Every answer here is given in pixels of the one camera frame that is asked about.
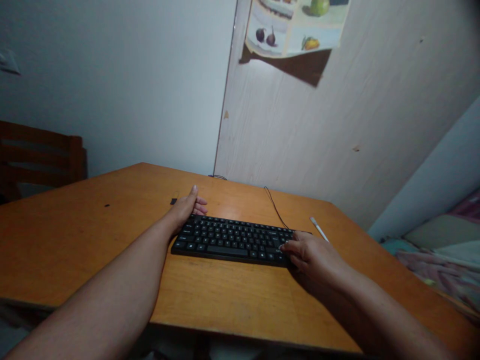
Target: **white pen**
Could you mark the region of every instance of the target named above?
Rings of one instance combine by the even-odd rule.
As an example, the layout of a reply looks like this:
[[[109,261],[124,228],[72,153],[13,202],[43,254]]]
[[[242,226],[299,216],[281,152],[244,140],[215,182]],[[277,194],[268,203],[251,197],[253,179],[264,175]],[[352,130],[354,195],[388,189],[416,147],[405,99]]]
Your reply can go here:
[[[315,225],[316,229],[318,230],[318,232],[320,232],[321,236],[327,241],[327,242],[330,242],[327,237],[325,236],[324,232],[322,231],[322,229],[320,228],[320,226],[317,224],[317,222],[315,221],[314,217],[312,216],[310,218],[310,221],[313,223],[313,225]]]

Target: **poster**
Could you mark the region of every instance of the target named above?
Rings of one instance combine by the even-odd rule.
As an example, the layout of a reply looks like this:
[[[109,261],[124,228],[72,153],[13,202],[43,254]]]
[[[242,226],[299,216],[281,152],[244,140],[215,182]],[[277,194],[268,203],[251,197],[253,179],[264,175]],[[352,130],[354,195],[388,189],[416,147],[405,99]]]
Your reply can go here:
[[[266,58],[340,46],[349,0],[252,0],[245,45]]]

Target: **light switch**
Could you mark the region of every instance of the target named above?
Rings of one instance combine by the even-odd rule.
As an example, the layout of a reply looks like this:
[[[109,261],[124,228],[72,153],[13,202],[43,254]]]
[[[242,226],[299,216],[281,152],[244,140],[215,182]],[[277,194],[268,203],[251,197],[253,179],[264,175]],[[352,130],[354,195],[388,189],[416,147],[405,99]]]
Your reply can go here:
[[[0,70],[20,75],[20,69],[15,62],[14,52],[8,49],[0,50]]]

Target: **chair backrest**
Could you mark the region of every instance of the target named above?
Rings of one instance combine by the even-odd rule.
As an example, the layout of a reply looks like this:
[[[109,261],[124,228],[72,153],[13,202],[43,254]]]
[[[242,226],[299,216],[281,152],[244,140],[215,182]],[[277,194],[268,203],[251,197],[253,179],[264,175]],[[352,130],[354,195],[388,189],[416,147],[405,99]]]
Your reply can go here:
[[[0,193],[9,201],[21,198],[18,183],[57,188],[85,179],[86,162],[80,136],[0,121]]]

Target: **forearm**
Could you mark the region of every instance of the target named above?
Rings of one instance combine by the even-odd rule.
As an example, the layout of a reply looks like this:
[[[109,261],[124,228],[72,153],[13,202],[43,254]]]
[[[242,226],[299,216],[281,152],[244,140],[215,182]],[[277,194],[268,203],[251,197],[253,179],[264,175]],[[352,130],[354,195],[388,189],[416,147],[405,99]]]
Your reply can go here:
[[[368,277],[355,273],[340,291],[382,334],[398,359],[454,359],[445,345]]]
[[[169,238],[162,219],[83,285],[7,359],[118,359],[148,323],[157,301]]]

